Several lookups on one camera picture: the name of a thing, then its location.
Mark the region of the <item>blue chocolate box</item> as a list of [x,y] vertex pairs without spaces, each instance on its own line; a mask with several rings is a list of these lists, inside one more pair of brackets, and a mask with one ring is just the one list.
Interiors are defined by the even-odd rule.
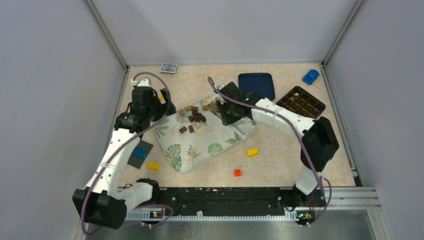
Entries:
[[276,105],[295,114],[313,119],[317,119],[326,109],[323,102],[300,86],[292,88],[276,102]]

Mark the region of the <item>clear plastic tongs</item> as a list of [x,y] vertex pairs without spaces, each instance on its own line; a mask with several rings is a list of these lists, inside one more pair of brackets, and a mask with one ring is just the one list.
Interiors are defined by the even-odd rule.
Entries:
[[238,135],[246,136],[246,132],[242,130],[236,123],[230,124],[229,126]]

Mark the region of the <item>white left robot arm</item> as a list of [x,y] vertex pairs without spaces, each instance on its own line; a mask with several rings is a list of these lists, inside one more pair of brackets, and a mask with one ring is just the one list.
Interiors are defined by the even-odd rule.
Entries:
[[126,190],[118,186],[128,160],[143,135],[166,116],[176,112],[165,85],[159,92],[149,78],[132,80],[132,100],[115,120],[112,136],[92,178],[83,189],[76,189],[72,201],[80,216],[81,226],[94,224],[119,229],[126,215],[140,204],[154,207],[160,202],[158,183],[142,180]]

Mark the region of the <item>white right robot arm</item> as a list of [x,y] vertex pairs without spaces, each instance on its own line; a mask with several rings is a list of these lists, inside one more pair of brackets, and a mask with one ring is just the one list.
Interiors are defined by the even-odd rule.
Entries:
[[223,125],[242,118],[269,125],[297,140],[303,169],[295,183],[293,200],[307,206],[314,198],[313,190],[323,187],[321,173],[334,157],[340,145],[331,122],[326,117],[305,117],[272,103],[257,92],[244,94],[234,82],[210,86],[219,95],[218,114]]

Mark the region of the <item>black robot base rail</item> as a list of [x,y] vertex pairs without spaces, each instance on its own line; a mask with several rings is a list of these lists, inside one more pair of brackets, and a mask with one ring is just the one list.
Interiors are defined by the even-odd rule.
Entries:
[[167,205],[175,217],[199,211],[206,217],[265,217],[316,210],[326,198],[319,189],[305,195],[293,187],[168,187],[142,205]]

